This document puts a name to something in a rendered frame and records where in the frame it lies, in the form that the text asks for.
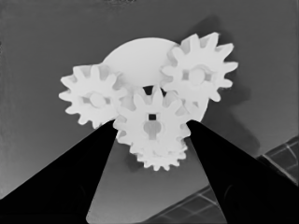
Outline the white round carrier with pins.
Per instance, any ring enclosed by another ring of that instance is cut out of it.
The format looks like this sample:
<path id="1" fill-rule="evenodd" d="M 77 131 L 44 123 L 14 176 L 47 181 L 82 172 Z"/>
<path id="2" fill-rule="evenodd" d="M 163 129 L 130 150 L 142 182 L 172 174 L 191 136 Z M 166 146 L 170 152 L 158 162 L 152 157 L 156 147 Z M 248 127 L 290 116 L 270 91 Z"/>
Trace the white round carrier with pins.
<path id="1" fill-rule="evenodd" d="M 106 56 L 104 64 L 113 73 L 120 75 L 119 80 L 127 90 L 127 94 L 121 98 L 121 105 L 130 105 L 132 93 L 139 89 L 152 95 L 154 88 L 160 88 L 163 95 L 166 95 L 168 91 L 164 89 L 164 84 L 171 82 L 172 78 L 166 76 L 162 68 L 177 64 L 170 53 L 173 47 L 177 47 L 173 41 L 163 38 L 138 38 L 120 45 Z M 203 119 L 208 101 L 201 103 L 179 99 L 188 115 L 188 121 Z"/>

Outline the white toothed gear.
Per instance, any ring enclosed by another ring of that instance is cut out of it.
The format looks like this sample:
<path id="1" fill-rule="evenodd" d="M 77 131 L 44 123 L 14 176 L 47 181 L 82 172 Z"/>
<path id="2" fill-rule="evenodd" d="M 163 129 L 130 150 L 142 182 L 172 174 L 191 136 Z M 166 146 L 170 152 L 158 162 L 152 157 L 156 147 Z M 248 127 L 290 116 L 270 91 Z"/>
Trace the white toothed gear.
<path id="1" fill-rule="evenodd" d="M 177 64 L 162 68 L 162 72 L 172 78 L 164 84 L 164 89 L 175 91 L 179 98 L 190 102 L 218 102 L 221 99 L 218 89 L 233 86 L 225 76 L 238 67 L 238 62 L 225 61 L 234 50 L 234 44 L 219 45 L 219 37 L 217 32 L 203 37 L 194 34 L 187 39 L 187 52 L 182 47 L 173 47 L 170 53 Z"/>
<path id="2" fill-rule="evenodd" d="M 168 152 L 165 156 L 158 155 L 157 153 L 136 153 L 136 159 L 143 164 L 145 169 L 151 168 L 154 172 L 161 169 L 169 171 L 171 166 L 179 167 L 180 162 L 187 159 L 187 147 L 181 147 L 179 151 Z"/>
<path id="3" fill-rule="evenodd" d="M 129 145 L 132 153 L 166 157 L 183 149 L 181 139 L 190 133 L 183 128 L 187 121 L 182 101 L 173 91 L 163 95 L 160 88 L 154 88 L 147 95 L 139 89 L 132 93 L 130 105 L 119 108 L 113 127 L 118 142 Z"/>
<path id="4" fill-rule="evenodd" d="M 66 91 L 58 97 L 70 104 L 65 113 L 78 114 L 79 125 L 90 121 L 94 129 L 114 119 L 119 115 L 121 98 L 127 94 L 125 88 L 114 88 L 119 77 L 105 64 L 74 66 L 71 75 L 60 79 Z"/>

